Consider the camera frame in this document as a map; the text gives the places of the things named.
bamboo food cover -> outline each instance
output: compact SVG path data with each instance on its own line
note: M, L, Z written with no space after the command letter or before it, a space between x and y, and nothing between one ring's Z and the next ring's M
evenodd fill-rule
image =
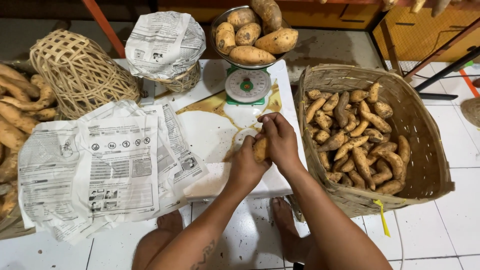
M306 92L318 89L321 92L342 93L368 88L373 82L381 85L378 99L393 109L393 116L386 121L392 127L391 141L398 143L398 136L407 138L411 158L407 163L406 186L395 196L380 194L369 189L358 189L331 181L321 164L314 142L307 130L305 103ZM309 173L349 217L380 213L412 204L425 203L440 198L455 185L451 181L438 127L423 105L417 92L402 77L383 70L360 68L349 65L326 64L307 67L300 77L295 105L299 116L300 130L305 148Z
M31 47L30 61L68 118L77 119L110 101L140 102L139 79L82 35L56 30Z

weighing bowl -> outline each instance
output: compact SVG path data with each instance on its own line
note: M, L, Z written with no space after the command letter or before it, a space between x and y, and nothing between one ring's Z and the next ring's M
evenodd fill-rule
M282 60L288 52L284 52L284 53L281 53L281 54L274 54L274 56L276 57L276 60L271 62L271 63L268 63L268 64L258 64L258 65L240 64L240 63L237 63L237 62L233 61L232 59L230 59L229 55L223 54L217 49L217 47L215 45L216 28L221 23L224 23L224 22L227 21L227 17L232 11L243 9L243 8L249 8L249 6L239 6L239 7L231 8L231 9L227 10L225 13L223 13L222 15L218 16L217 18L215 18L213 20L212 27L210 28L210 43L212 44L215 51L219 55L221 55L223 57L223 59L227 60L230 64L235 65L239 68L243 68L243 69L263 69L263 68L269 67L269 66L275 64L276 62ZM282 27L283 28L292 28L284 19L282 19Z

wire mesh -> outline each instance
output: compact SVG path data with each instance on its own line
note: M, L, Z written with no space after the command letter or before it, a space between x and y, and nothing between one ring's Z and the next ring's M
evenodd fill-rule
M431 11L432 9L424 8L413 14L409 7L395 6L384 18L404 73L413 70L480 16L479 11L447 9L432 18ZM373 30L373 36L386 66L389 70L392 69L380 25Z

yellow plastic strap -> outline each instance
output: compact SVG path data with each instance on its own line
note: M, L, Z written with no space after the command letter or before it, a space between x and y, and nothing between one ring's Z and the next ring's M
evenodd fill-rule
M388 231L387 222L385 221L384 216L384 204L380 200L373 200L374 204L380 206L380 216L382 217L382 225L384 226L384 234L390 237L390 232Z

hand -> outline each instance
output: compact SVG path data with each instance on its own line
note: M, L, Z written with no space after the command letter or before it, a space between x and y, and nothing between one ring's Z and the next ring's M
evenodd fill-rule
M257 119L263 123L255 139L266 137L270 159L277 165L283 176L304 169L297 146L297 135L293 127L279 112L262 115Z
M272 166L270 159L262 163L253 158L255 139L246 136L240 149L232 157L230 176L224 190L241 193L246 197L260 182L263 174Z

